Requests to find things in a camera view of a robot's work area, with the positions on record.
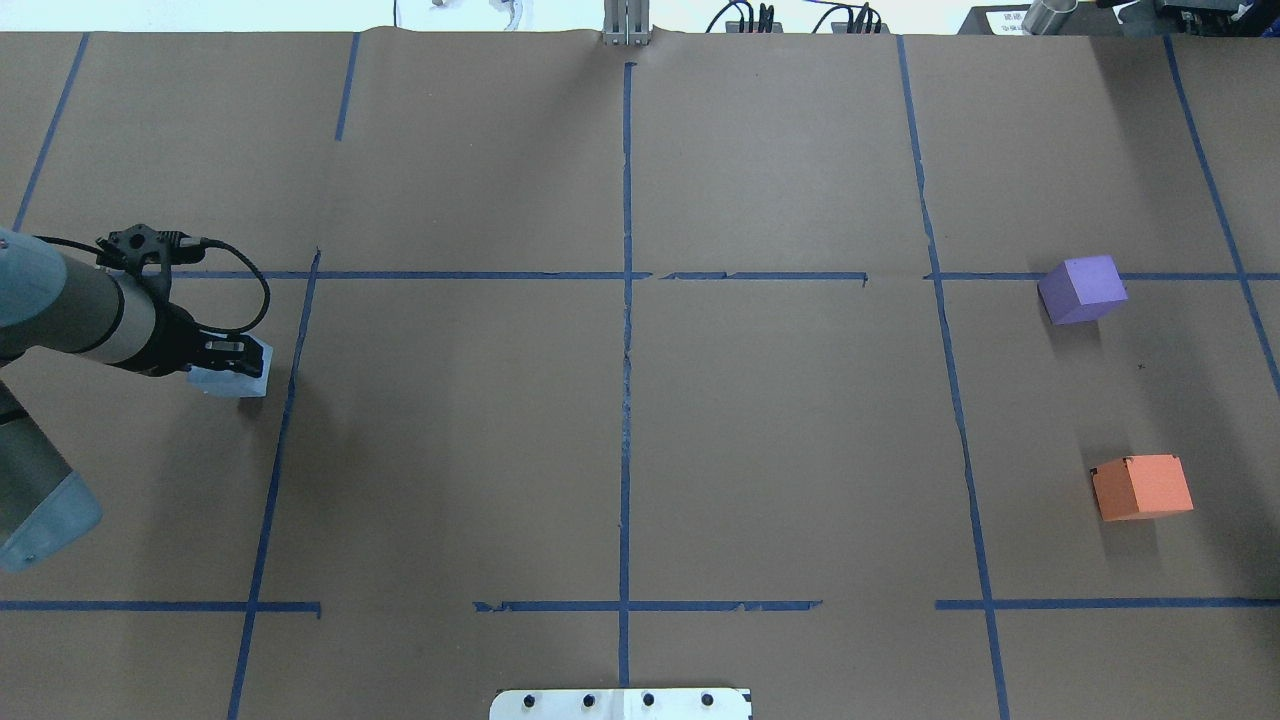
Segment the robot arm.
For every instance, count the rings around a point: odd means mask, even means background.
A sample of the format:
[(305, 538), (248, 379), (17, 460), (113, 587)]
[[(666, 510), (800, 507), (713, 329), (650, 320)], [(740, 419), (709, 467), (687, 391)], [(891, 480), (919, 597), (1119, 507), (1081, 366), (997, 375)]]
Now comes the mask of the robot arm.
[[(244, 263), (262, 301), (243, 325), (204, 324), (172, 300), (175, 266), (211, 250), (242, 259), (230, 243), (145, 224), (90, 245), (14, 229), (1, 237), (4, 364), (40, 348), (138, 375), (184, 373), (218, 397), (264, 396), (273, 348), (253, 332), (273, 300), (265, 274)], [(72, 258), (73, 249), (88, 259)], [(12, 389), (1, 401), (1, 565), (20, 573), (91, 532), (102, 510)]]

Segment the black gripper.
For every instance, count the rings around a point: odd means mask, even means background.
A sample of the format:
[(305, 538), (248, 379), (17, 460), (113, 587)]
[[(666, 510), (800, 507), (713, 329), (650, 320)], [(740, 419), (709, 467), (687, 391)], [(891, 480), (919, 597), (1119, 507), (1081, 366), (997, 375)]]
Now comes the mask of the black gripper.
[(195, 365), (260, 379), (265, 374), (265, 345), (247, 333), (202, 331), (183, 307), (169, 301), (159, 304), (154, 332), (140, 351), (140, 374), (164, 377)]

